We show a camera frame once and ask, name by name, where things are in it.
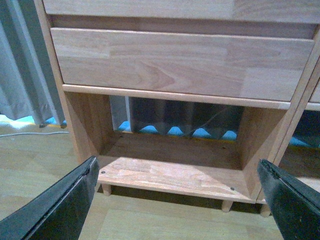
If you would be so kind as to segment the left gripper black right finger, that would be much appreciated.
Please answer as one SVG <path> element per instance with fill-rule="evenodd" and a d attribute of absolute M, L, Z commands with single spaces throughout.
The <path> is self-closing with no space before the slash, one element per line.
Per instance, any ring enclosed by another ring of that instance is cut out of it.
<path fill-rule="evenodd" d="M 320 238 L 320 193 L 266 159 L 257 165 L 264 198 L 285 240 Z"/>

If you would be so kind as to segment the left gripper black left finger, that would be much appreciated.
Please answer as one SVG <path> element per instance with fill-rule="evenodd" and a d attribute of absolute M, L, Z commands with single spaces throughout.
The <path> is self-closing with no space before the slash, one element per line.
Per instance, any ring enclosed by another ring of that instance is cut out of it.
<path fill-rule="evenodd" d="M 0 222 L 2 240 L 77 240 L 99 175 L 91 156 L 29 203 Z"/>

